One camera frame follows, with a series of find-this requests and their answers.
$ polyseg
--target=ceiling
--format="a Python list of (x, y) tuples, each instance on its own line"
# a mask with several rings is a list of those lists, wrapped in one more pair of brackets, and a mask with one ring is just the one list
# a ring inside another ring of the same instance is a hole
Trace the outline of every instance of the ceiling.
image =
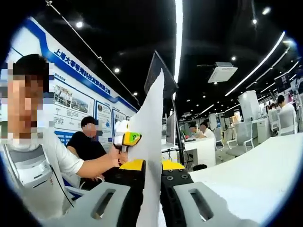
[[(236, 100), (241, 92), (245, 92), (246, 87), (286, 51), (288, 46), (281, 42), (251, 77), (225, 96), (265, 58), (282, 33), (271, 22), (270, 14), (273, 12), (262, 15), (262, 10), (267, 6), (264, 2), (183, 1), (183, 41), (179, 90), (176, 95), (179, 116), (185, 112), (201, 113), (212, 104), (214, 106), (202, 116), (233, 107), (238, 103)], [(75, 27), (77, 32), (110, 69), (121, 69), (116, 76), (131, 93), (138, 93), (136, 98), (140, 105), (145, 99), (143, 86), (154, 50), (158, 51), (168, 69), (174, 73), (176, 13), (173, 0), (86, 0), (85, 3), (80, 0), (53, 0), (53, 6), (73, 26), (78, 21), (84, 22), (81, 29)], [(96, 75), (132, 105), (140, 108), (134, 97), (51, 7), (45, 7), (34, 17)], [(255, 25), (252, 23), (253, 18), (257, 19)], [(232, 56), (236, 56), (236, 61), (231, 61)], [(274, 78), (281, 75), (280, 72), (288, 71), (298, 60), (297, 49), (292, 46), (284, 58), (248, 90), (256, 90), (258, 98), (269, 95), (269, 90), (277, 88), (277, 84), (260, 92), (272, 84)], [(217, 85), (207, 83), (217, 61), (231, 62), (238, 70), (226, 82)], [(297, 64), (286, 77), (292, 77), (299, 66)], [(171, 108), (171, 102), (166, 102), (164, 113), (168, 113)]]

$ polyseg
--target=black hair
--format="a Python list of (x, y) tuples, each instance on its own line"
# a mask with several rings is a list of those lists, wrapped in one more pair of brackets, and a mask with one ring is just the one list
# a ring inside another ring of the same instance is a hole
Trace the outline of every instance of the black hair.
[(205, 127), (208, 128), (208, 124), (207, 124), (206, 122), (202, 122), (202, 123), (200, 124), (200, 126), (201, 126), (201, 125), (204, 125)]
[(13, 67), (14, 79), (18, 75), (25, 76), (25, 82), (30, 82), (33, 77), (43, 82), (43, 92), (48, 92), (49, 67), (47, 60), (39, 54), (29, 54), (20, 58)]
[(283, 103), (284, 101), (285, 101), (284, 96), (283, 96), (283, 95), (279, 95), (279, 97), (278, 97), (278, 104), (281, 104), (281, 103)]
[(196, 122), (190, 122), (189, 124), (189, 128), (195, 128), (196, 127)]
[(81, 121), (81, 128), (83, 128), (85, 125), (92, 123), (94, 125), (97, 125), (97, 121), (92, 116), (87, 116), (82, 119)]

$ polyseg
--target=pole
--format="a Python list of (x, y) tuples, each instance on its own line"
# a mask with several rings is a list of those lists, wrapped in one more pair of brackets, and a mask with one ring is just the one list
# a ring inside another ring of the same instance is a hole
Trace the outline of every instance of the pole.
[(181, 165), (184, 166), (184, 146), (183, 143), (181, 141), (181, 134), (180, 134), (180, 128), (179, 128), (179, 122), (178, 122), (178, 115), (177, 115), (177, 109), (176, 109), (176, 104), (175, 104), (175, 100), (173, 99), (173, 97), (171, 97), (172, 100), (172, 105), (174, 108), (174, 112), (176, 115), (176, 132), (177, 132), (177, 139), (178, 139), (178, 146), (179, 146), (179, 155), (180, 155), (180, 163)]

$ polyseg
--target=display board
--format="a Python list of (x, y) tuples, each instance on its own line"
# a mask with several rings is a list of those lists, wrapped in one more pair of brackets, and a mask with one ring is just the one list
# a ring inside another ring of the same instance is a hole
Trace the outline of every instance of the display board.
[(16, 62), (22, 56), (32, 53), (38, 53), (52, 63), (50, 75), (54, 75), (54, 80), (50, 81), (49, 87), (50, 92), (54, 93), (52, 110), (50, 103), (44, 109), (48, 110), (49, 121), (53, 122), (54, 132), (61, 142), (67, 144), (74, 132), (82, 130), (81, 120), (93, 116), (99, 122), (99, 130), (102, 130), (99, 141), (107, 151), (113, 141), (115, 122), (133, 116), (137, 110), (33, 18), (29, 18), (12, 40), (7, 62)]

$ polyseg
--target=monitor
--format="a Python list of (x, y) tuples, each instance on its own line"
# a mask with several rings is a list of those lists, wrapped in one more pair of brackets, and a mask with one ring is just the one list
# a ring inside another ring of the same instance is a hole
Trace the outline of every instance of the monitor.
[(176, 115), (172, 113), (166, 120), (166, 143), (175, 145), (176, 140)]

